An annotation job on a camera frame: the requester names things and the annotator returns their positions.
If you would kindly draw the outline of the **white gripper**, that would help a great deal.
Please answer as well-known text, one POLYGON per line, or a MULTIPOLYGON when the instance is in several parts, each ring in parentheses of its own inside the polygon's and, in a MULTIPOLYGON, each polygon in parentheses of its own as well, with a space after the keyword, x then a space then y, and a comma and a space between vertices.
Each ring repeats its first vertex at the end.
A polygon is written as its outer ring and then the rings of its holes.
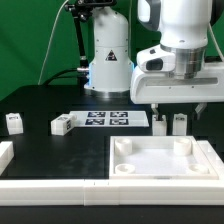
POLYGON ((199 103, 196 118, 207 102, 224 101, 224 62, 204 62, 205 48, 175 49, 157 45, 137 54, 130 96, 135 104, 152 104, 156 121, 165 121, 158 104, 199 103))

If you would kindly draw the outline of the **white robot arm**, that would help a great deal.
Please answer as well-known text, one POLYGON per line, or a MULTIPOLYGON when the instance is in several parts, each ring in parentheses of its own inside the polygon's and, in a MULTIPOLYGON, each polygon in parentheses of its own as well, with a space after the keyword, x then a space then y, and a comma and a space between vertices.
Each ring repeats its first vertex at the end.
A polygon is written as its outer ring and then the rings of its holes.
POLYGON ((204 59, 213 0, 138 0, 137 16, 150 31, 161 33, 158 45, 140 51, 129 64, 127 21, 109 6, 95 6, 95 57, 84 90, 110 98, 129 92, 135 104, 224 101, 224 62, 204 59))

